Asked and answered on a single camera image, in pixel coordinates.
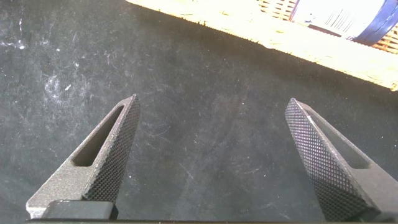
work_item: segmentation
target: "dark gray surface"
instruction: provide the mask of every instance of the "dark gray surface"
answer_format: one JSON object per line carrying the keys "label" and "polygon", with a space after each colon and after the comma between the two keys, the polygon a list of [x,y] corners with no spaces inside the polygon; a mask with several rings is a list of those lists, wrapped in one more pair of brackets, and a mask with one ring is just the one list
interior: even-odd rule
{"label": "dark gray surface", "polygon": [[321,220],[284,118],[291,97],[398,179],[397,93],[122,0],[1,1],[0,89],[8,223],[133,93],[120,218]]}

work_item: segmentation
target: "knurled surface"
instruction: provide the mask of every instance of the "knurled surface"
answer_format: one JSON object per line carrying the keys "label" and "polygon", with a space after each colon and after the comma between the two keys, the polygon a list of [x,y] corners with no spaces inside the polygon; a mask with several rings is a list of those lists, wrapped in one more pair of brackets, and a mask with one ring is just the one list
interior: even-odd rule
{"label": "knurled surface", "polygon": [[327,221],[345,221],[368,208],[295,100],[285,117]]}
{"label": "knurled surface", "polygon": [[83,195],[86,200],[116,202],[136,133],[139,103],[134,102],[126,113],[119,132],[114,133],[117,136],[111,143],[105,162],[96,168],[99,172]]}

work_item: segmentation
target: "wicker basket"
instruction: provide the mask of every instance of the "wicker basket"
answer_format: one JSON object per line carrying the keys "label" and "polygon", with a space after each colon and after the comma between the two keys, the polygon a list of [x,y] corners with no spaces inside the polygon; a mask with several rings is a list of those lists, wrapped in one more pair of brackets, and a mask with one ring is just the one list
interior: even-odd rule
{"label": "wicker basket", "polygon": [[257,0],[261,11],[275,18],[289,20],[297,0]]}
{"label": "wicker basket", "polygon": [[298,0],[127,1],[398,90],[397,29],[375,48],[287,21]]}
{"label": "wicker basket", "polygon": [[[289,20],[297,0],[257,0],[261,11],[271,16]],[[374,44],[373,47],[393,54],[398,54],[398,25],[386,34],[383,39]]]}
{"label": "wicker basket", "polygon": [[373,47],[393,54],[398,54],[398,25],[396,25],[383,39],[381,39]]}

